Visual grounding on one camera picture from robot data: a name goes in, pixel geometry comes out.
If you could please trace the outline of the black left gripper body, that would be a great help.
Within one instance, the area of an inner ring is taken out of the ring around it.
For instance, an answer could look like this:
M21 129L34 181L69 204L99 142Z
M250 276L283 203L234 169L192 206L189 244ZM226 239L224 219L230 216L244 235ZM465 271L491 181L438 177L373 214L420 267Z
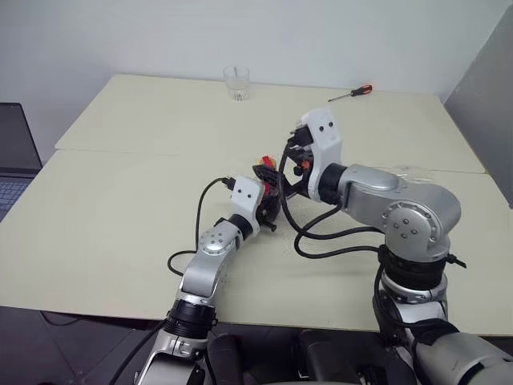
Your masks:
M264 195L257 207L257 221L260 226L268 228L271 232L277 230L275 220L281 211L281 199L278 192Z

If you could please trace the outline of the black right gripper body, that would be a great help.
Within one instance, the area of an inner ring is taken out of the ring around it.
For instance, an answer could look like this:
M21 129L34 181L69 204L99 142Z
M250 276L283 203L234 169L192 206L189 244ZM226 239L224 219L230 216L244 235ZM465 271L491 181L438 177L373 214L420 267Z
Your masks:
M287 157L295 164L293 173L301 178L300 181L308 183L313 171L313 151L311 144L313 137L309 127L304 124L291 132L291 137L287 140Z

